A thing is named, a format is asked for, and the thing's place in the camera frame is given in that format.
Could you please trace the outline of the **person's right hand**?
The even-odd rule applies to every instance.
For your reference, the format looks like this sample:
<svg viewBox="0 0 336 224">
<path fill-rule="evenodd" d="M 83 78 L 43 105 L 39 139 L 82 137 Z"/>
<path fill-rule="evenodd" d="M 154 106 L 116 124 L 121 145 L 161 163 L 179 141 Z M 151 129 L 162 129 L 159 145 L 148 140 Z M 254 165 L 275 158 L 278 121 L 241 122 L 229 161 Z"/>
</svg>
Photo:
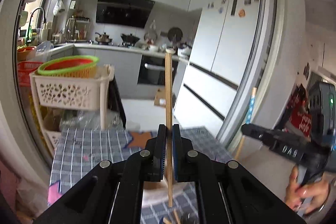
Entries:
<svg viewBox="0 0 336 224">
<path fill-rule="evenodd" d="M 294 211 L 312 213 L 319 209 L 329 196 L 330 184 L 324 178 L 312 184 L 300 186 L 297 182 L 298 168 L 294 166 L 289 176 L 284 202 Z"/>
</svg>

